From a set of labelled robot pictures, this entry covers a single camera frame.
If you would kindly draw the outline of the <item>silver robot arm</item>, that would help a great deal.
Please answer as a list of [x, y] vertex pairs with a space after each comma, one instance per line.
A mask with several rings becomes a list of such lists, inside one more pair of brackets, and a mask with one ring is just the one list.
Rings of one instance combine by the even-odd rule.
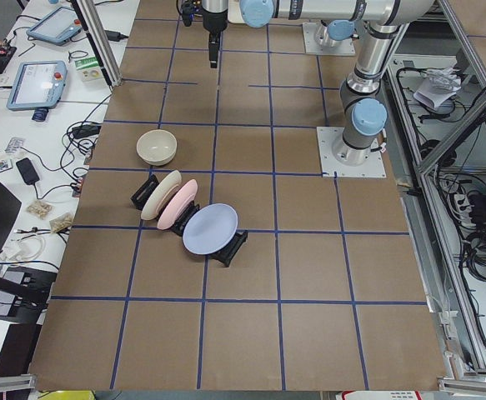
[[375, 94], [390, 58], [408, 25], [422, 17], [431, 1], [240, 1], [243, 22], [263, 27], [274, 18], [288, 20], [317, 18], [327, 23], [330, 39], [334, 22], [366, 23], [362, 47], [353, 71], [343, 81], [341, 99], [346, 117], [342, 136], [332, 146], [334, 157], [349, 166], [363, 164], [373, 140], [387, 121], [387, 110]]

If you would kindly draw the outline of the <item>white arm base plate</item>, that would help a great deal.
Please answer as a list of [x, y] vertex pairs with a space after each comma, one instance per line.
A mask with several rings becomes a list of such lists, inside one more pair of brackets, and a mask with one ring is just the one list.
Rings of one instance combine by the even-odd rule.
[[386, 178], [380, 143], [375, 138], [360, 165], [347, 165], [336, 158], [333, 145], [343, 136], [342, 127], [317, 127], [321, 171], [328, 178]]

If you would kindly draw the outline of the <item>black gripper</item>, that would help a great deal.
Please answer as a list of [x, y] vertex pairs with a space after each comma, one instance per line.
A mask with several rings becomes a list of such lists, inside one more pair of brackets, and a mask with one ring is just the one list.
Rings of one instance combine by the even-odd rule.
[[208, 32], [223, 32], [228, 25], [228, 0], [202, 0], [202, 15]]

